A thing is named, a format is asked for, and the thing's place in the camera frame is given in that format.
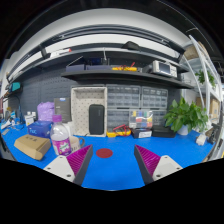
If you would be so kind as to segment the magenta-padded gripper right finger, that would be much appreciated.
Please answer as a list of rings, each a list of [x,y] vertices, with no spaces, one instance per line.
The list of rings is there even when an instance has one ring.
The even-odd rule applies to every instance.
[[[134,156],[145,185],[182,169],[182,167],[168,155],[158,156],[139,145],[134,146]]]

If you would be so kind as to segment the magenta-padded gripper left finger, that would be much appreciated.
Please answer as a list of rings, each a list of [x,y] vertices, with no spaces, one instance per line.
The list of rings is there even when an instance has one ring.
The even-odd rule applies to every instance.
[[[44,170],[81,186],[92,155],[93,146],[88,145],[68,156],[56,157]]]

